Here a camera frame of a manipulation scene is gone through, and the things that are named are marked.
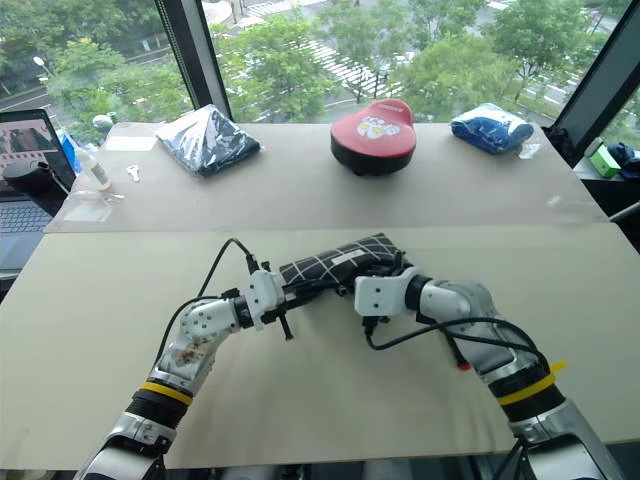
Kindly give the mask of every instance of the folded cloth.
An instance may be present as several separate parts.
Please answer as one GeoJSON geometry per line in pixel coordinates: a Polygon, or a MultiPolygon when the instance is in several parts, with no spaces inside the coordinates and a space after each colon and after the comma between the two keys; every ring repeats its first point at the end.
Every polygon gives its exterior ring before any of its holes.
{"type": "Polygon", "coordinates": [[[533,135],[533,125],[492,103],[483,103],[451,120],[451,131],[489,153],[502,153],[533,135]]]}
{"type": "Polygon", "coordinates": [[[633,147],[620,142],[609,145],[607,150],[620,165],[620,175],[625,180],[640,182],[640,157],[636,155],[633,147]]]}
{"type": "Polygon", "coordinates": [[[260,150],[260,143],[207,105],[155,132],[171,155],[192,173],[208,177],[260,150]]]}

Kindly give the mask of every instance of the plastic bag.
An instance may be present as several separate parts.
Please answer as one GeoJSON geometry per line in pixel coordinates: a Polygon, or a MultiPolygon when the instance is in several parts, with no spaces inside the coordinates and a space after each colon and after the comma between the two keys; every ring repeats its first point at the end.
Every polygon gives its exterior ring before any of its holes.
{"type": "Polygon", "coordinates": [[[502,153],[520,145],[534,129],[517,115],[483,103],[451,120],[451,131],[489,153],[502,153]]]}
{"type": "Polygon", "coordinates": [[[160,127],[156,136],[189,171],[208,177],[260,150],[260,143],[213,105],[160,127]]]}

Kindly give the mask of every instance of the crosswalk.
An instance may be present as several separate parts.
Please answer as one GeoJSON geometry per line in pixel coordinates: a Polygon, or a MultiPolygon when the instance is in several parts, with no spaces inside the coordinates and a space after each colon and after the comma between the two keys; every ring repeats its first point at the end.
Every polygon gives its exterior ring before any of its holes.
{"type": "Polygon", "coordinates": [[[393,85],[390,88],[385,85],[383,75],[376,75],[367,67],[361,67],[357,63],[353,64],[347,57],[337,58],[336,51],[331,47],[327,47],[315,40],[310,40],[302,48],[308,49],[322,65],[322,68],[342,80],[347,87],[357,88],[362,78],[364,79],[362,82],[362,92],[364,94],[388,97],[399,93],[398,85],[393,85]]]}
{"type": "Polygon", "coordinates": [[[249,5],[247,12],[254,17],[266,17],[276,13],[292,10],[294,7],[306,7],[315,3],[323,3],[327,0],[282,0],[280,2],[264,2],[249,5]]]}

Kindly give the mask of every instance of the red cushion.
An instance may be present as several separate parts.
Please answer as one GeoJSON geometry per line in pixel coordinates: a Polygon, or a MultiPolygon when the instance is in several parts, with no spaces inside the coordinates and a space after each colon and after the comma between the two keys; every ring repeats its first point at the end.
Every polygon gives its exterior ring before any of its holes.
{"type": "Polygon", "coordinates": [[[409,105],[396,98],[378,100],[334,123],[332,151],[356,173],[391,173],[404,167],[416,148],[409,105]]]}

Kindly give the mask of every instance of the table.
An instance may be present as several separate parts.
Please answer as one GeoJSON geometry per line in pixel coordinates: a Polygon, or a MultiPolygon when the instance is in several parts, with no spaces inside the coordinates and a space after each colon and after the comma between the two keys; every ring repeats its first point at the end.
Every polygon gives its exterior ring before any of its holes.
{"type": "MultiPolygon", "coordinates": [[[[640,260],[613,224],[384,231],[430,275],[475,278],[550,361],[604,441],[640,435],[640,260]]],[[[144,381],[165,322],[231,234],[282,265],[371,230],[45,235],[1,305],[0,468],[77,468],[144,381]]],[[[242,285],[233,251],[211,291],[242,285]]],[[[229,338],[179,426],[169,467],[322,462],[508,449],[488,389],[440,335],[385,352],[328,294],[229,338]]],[[[415,328],[394,319],[379,341],[415,328]]]]}
{"type": "MultiPolygon", "coordinates": [[[[159,143],[154,124],[116,124],[98,160],[125,196],[104,222],[69,222],[47,232],[228,229],[406,228],[607,221],[571,168],[536,127],[540,151],[490,155],[451,134],[447,124],[417,124],[407,168],[357,177],[329,151],[329,125],[243,125],[264,150],[208,179],[189,175],[159,143]],[[140,183],[126,173],[140,166],[140,183]]],[[[80,181],[74,189],[82,189],[80,181]]]]}

